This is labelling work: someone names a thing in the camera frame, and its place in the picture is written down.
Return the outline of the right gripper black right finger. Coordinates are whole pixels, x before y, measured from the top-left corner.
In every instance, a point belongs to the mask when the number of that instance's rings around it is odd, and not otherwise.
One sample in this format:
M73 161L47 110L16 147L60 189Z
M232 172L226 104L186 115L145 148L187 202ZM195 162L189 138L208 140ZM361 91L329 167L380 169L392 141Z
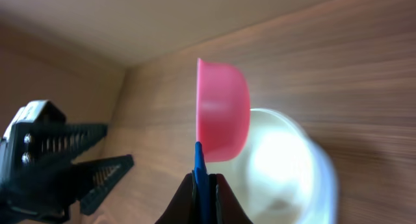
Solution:
M211 223L252 224L223 174L209 175Z

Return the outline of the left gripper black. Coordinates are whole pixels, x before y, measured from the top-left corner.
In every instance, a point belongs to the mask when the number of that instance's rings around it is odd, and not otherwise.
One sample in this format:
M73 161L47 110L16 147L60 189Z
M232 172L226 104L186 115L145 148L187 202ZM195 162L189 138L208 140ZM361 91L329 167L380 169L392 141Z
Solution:
M131 155L72 166L107 129L102 123L66 124L65 114L49 100L21 107L1 139L1 222L68 221L73 181L80 213L93 214L134 166Z

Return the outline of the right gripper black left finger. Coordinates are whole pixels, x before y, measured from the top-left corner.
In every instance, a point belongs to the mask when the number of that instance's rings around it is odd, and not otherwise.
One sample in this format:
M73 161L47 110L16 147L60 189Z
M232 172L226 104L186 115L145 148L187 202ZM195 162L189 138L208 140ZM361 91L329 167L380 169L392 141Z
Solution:
M193 173L188 173L155 224L194 224L196 222L194 192L194 176Z

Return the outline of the pink scoop blue handle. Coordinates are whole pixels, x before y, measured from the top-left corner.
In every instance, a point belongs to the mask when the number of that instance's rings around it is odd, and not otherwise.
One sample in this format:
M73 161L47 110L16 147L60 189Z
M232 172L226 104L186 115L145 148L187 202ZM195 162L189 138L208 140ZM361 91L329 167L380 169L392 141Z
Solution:
M211 222L206 163L233 160L242 151L250 124L250 94L244 75L230 64L197 61L196 179L198 220Z

